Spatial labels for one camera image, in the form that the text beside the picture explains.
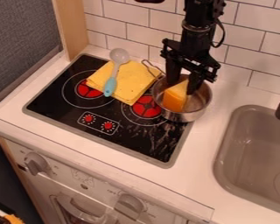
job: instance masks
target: gray sink basin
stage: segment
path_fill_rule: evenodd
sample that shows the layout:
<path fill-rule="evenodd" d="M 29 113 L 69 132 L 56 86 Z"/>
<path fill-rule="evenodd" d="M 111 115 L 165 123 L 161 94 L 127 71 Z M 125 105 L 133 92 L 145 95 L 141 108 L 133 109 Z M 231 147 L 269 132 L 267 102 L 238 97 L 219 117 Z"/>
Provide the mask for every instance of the gray sink basin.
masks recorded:
<path fill-rule="evenodd" d="M 213 172 L 228 192 L 280 213 L 280 121 L 275 110 L 234 111 Z"/>

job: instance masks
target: stove control panel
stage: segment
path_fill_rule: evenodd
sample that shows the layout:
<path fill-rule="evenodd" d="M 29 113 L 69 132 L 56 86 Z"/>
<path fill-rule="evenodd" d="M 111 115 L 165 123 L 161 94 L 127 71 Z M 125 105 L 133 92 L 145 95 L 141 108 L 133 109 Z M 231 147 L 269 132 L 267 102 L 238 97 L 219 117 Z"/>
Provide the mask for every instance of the stove control panel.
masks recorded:
<path fill-rule="evenodd" d="M 82 114 L 78 120 L 78 123 L 92 130 L 97 130 L 110 136 L 113 136 L 119 127 L 119 122 L 91 112 L 85 112 Z"/>

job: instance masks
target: knob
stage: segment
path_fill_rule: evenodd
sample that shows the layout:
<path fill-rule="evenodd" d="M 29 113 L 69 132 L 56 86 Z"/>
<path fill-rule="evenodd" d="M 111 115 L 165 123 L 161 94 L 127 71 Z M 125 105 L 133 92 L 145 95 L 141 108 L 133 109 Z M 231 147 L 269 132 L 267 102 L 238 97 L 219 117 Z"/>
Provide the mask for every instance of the knob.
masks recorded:
<path fill-rule="evenodd" d="M 47 172 L 49 170 L 49 164 L 46 160 L 35 152 L 29 152 L 25 156 L 24 164 L 33 176 L 36 176 L 39 172 Z"/>
<path fill-rule="evenodd" d="M 121 214 L 125 214 L 132 220 L 137 220 L 139 215 L 144 211 L 144 205 L 140 199 L 125 193 L 117 201 L 115 210 Z"/>

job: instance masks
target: metal bowl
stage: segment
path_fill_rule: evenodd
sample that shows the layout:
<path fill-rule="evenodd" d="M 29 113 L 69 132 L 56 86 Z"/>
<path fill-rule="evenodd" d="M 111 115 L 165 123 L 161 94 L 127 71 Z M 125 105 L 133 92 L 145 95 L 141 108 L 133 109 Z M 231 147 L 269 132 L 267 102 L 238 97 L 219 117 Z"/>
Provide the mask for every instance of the metal bowl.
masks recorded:
<path fill-rule="evenodd" d="M 183 81 L 187 78 L 187 74 L 182 74 L 180 80 Z M 165 119 L 176 123 L 190 123 L 203 116 L 213 97 L 211 88 L 203 82 L 201 87 L 195 91 L 192 97 L 188 97 L 183 111 L 174 112 L 165 108 L 162 103 L 164 91 L 169 87 L 166 77 L 162 77 L 152 87 L 152 96 L 156 104 L 162 108 L 162 116 Z"/>

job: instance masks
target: gray wall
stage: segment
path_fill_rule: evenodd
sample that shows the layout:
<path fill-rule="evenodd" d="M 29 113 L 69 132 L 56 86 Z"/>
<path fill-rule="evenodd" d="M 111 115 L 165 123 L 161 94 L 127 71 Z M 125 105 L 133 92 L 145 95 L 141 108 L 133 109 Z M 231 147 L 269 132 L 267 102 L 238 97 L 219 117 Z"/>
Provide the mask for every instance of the gray wall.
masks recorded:
<path fill-rule="evenodd" d="M 0 101 L 60 46 L 51 0 L 0 0 Z"/>

